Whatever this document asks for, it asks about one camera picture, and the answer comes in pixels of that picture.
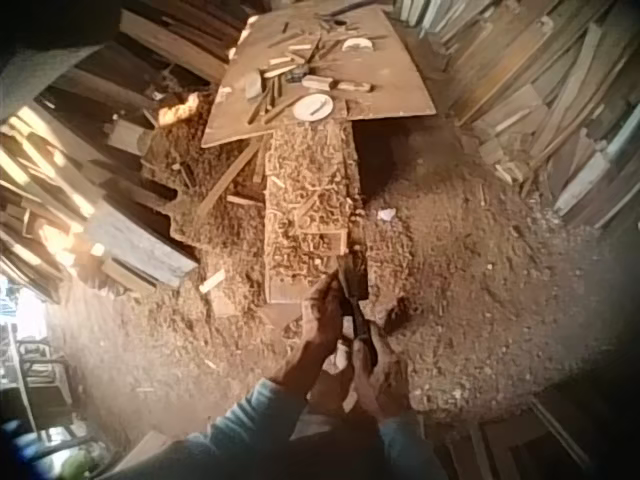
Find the white plate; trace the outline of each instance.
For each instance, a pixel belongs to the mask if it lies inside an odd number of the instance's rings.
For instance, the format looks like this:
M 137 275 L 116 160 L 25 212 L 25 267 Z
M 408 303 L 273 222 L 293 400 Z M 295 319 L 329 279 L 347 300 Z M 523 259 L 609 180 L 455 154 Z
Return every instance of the white plate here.
M 324 93 L 312 93 L 293 106 L 293 116 L 303 122 L 322 120 L 333 111 L 333 100 Z

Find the hand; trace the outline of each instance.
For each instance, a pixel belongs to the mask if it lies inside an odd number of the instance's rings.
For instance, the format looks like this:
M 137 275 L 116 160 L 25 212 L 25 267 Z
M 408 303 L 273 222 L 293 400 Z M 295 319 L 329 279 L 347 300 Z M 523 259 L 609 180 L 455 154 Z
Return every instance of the hand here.
M 354 387 L 358 403 L 378 422 L 411 409 L 407 362 L 399 357 L 379 327 L 371 324 L 371 337 L 378 353 L 378 364 L 371 368 L 369 349 L 361 340 L 353 344 Z
M 342 335 L 340 298 L 342 287 L 336 272 L 325 275 L 302 301 L 302 340 L 333 352 Z

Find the dirt floor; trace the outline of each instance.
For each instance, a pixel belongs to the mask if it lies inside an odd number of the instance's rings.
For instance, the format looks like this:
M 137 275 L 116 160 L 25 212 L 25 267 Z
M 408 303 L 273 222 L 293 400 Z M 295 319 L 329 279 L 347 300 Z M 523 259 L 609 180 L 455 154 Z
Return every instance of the dirt floor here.
M 255 312 L 264 303 L 263 210 L 219 201 L 204 221 L 194 217 L 245 145 L 200 150 L 207 113 L 205 104 L 159 133 L 145 159 L 148 175 L 179 191 L 166 213 L 173 235 L 199 247 L 200 268 L 179 289 L 144 298 L 114 300 L 74 280 L 48 309 L 87 417 L 123 446 L 149 429 L 176 437 L 202 430 L 297 342 L 298 325 L 281 331 Z M 503 415 L 611 347 L 618 330 L 606 299 L 618 278 L 606 242 L 565 230 L 535 199 L 522 201 L 462 153 L 445 119 L 360 122 L 354 134 L 366 309 L 387 321 L 410 360 L 416 409 L 452 423 Z M 176 161 L 191 166 L 197 188 L 184 187 Z M 395 217 L 377 219 L 386 208 Z M 197 286 L 222 267 L 225 281 L 200 294 Z

